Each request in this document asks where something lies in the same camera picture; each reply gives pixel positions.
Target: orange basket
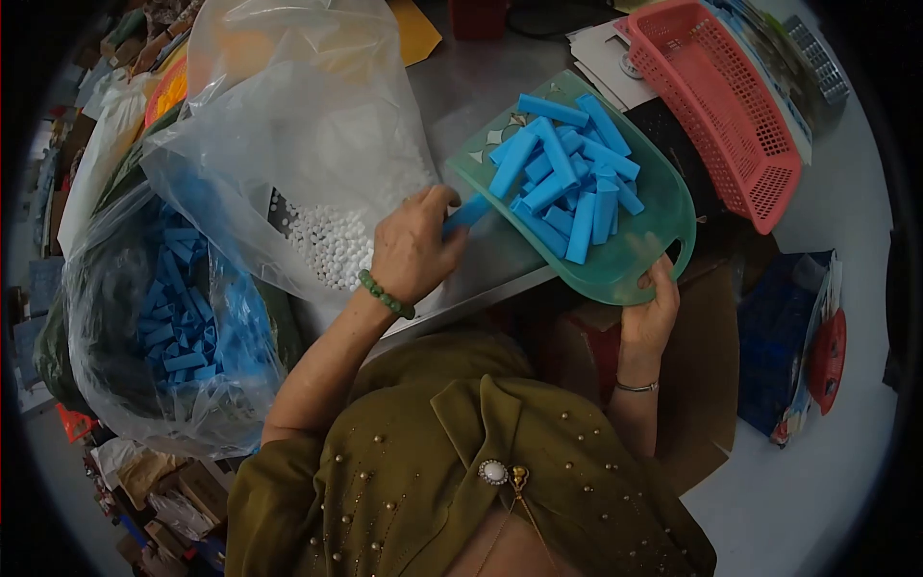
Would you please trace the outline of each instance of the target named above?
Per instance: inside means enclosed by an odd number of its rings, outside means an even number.
[[[148,109],[144,114],[144,126],[150,126],[155,120],[161,117],[163,113],[170,110],[174,105],[186,97],[187,90],[183,88],[182,95],[171,94],[170,88],[175,82],[186,82],[186,57],[183,56],[170,69],[166,75],[161,78],[157,89],[150,95],[148,100]],[[164,100],[164,106],[161,107],[161,99],[169,99],[171,102]]]
[[[791,133],[743,49],[697,0],[629,17],[629,57],[686,130],[718,196],[768,234],[801,176]]]

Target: green plastic tray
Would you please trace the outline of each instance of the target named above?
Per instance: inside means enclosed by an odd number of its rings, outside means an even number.
[[[574,73],[569,70],[561,72],[533,90],[532,95],[576,108],[574,100],[587,92],[598,98],[609,112],[631,147],[630,158],[641,166],[637,179],[638,198],[645,209],[638,216],[619,209],[618,234],[610,236],[604,245],[590,245],[585,264],[556,258],[507,208],[521,193],[519,181],[513,184],[504,199],[487,192],[497,171],[487,157],[496,147],[495,144],[486,144],[487,133],[501,130],[503,140],[516,134],[520,126],[511,123],[511,119],[515,119],[513,115],[519,115],[515,105],[469,138],[461,150],[446,161],[446,165],[484,195],[575,291],[609,305],[637,305],[653,298],[653,288],[639,289],[638,279],[675,240],[679,241],[681,249],[673,269],[674,278],[686,268],[695,246],[695,210],[686,183],[666,157],[628,118]],[[526,123],[533,118],[534,114],[526,115]],[[477,161],[472,153],[480,156],[481,161]]]

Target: plastic bag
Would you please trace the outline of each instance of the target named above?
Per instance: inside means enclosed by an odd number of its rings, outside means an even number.
[[[64,267],[67,345],[77,386],[113,432],[156,451],[212,459],[258,447],[287,375],[277,332],[254,281],[209,246],[192,275],[214,311],[224,372],[178,386],[154,378],[138,317],[156,272],[150,225],[162,201],[147,184],[99,212]]]
[[[147,73],[139,74],[130,82],[116,73],[113,78],[102,97],[102,114],[87,142],[61,216],[57,240],[68,259],[90,220],[103,185],[138,135],[148,98],[157,88],[157,79]]]
[[[235,266],[341,305],[266,220],[273,188],[366,230],[435,170],[383,0],[209,0],[187,56],[192,117],[148,138],[151,186]]]
[[[201,541],[215,526],[189,499],[175,490],[167,491],[166,495],[151,493],[148,503],[157,512],[158,519],[187,539]]]

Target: stainless steel table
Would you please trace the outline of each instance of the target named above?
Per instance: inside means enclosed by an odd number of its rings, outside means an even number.
[[[446,159],[521,92],[534,90],[564,68],[575,69],[573,57],[566,44],[511,33],[497,42],[455,42],[446,5],[421,8],[443,41],[429,58],[409,67],[407,75],[439,176],[468,198],[471,187],[446,170]],[[555,276],[512,225],[491,212],[472,229],[459,269],[417,307],[421,315],[396,323],[379,346],[431,332]],[[303,301],[294,303],[294,309],[310,337],[317,337],[340,312]]]

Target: wrist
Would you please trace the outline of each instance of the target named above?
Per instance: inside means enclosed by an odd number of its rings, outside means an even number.
[[[646,387],[660,378],[660,357],[656,351],[632,345],[618,352],[618,382],[626,387]]]
[[[371,326],[381,328],[383,331],[386,331],[398,319],[397,313],[369,293],[368,289],[361,284],[355,289],[347,309],[351,309],[357,317],[365,319]]]

